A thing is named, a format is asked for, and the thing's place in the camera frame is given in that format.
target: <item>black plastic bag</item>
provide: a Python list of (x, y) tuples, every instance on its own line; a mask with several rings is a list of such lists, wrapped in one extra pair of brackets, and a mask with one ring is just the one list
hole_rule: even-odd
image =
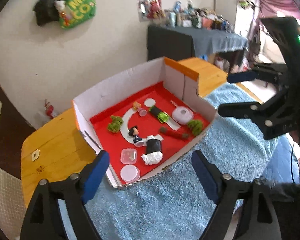
[(54, 6), (56, 0), (39, 0), (33, 8), (37, 25), (42, 27), (49, 22), (59, 21), (59, 13)]

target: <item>white paper circle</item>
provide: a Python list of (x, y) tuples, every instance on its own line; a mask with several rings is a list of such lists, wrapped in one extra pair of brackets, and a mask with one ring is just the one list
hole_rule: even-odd
[(146, 107), (151, 107), (155, 105), (155, 100), (153, 98), (148, 98), (144, 103)]
[(120, 171), (121, 178), (127, 183), (133, 183), (140, 177), (139, 169), (132, 164), (124, 166)]

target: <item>wooden door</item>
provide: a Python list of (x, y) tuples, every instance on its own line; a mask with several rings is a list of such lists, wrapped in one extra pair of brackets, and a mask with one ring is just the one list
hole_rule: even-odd
[(1, 86), (0, 101), (0, 168), (20, 179), (21, 147), (35, 129), (16, 110)]

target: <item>blue gripper pad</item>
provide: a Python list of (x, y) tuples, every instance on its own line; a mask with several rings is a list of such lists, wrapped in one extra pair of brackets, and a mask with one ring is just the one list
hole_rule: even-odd
[(110, 164), (109, 153), (102, 150), (95, 160), (86, 165), (83, 170), (80, 172), (82, 175), (83, 184), (81, 185), (83, 189), (83, 194), (81, 200), (83, 204), (86, 204), (91, 200), (97, 192), (97, 189), (101, 183), (103, 176), (106, 174), (106, 171)]
[(214, 164), (210, 164), (199, 150), (192, 153), (191, 162), (207, 197), (218, 204), (222, 194), (221, 172)]
[(258, 78), (258, 74), (255, 71), (246, 71), (246, 72), (239, 72), (234, 74), (229, 74), (227, 81), (229, 83), (239, 83), (243, 81), (253, 81)]

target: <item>black cable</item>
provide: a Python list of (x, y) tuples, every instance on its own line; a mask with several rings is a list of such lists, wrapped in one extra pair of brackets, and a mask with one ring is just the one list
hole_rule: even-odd
[(293, 146), (292, 146), (292, 150), (291, 150), (291, 178), (292, 178), (293, 184), (295, 184), (294, 179), (293, 179), (293, 171), (292, 171), (292, 157), (293, 157), (294, 144), (295, 144), (295, 142), (293, 142)]

